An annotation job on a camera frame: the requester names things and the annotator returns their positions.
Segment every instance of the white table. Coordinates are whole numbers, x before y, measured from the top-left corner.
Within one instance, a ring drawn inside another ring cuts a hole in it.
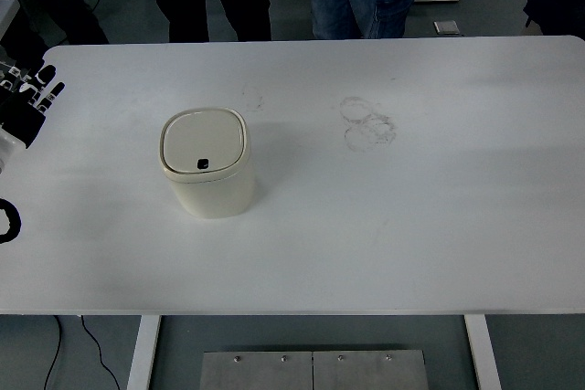
[[[0,196],[0,311],[585,311],[575,37],[57,47],[66,89]],[[198,220],[157,159],[177,112],[250,127],[249,211]]]

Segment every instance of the metal panel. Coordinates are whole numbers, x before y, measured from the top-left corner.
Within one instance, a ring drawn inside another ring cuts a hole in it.
[[[312,390],[310,352],[204,353],[200,390]]]
[[[314,353],[314,390],[428,390],[422,351]]]

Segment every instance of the stain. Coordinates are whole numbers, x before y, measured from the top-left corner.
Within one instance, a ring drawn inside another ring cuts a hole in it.
[[[378,145],[389,145],[396,137],[396,127],[389,116],[379,113],[367,100],[355,96],[345,98],[340,111],[348,127],[346,144],[352,151],[369,151]]]
[[[256,87],[251,86],[248,83],[244,84],[244,87],[241,89],[241,95],[246,101],[247,111],[262,110],[262,105],[264,105],[264,98]]]

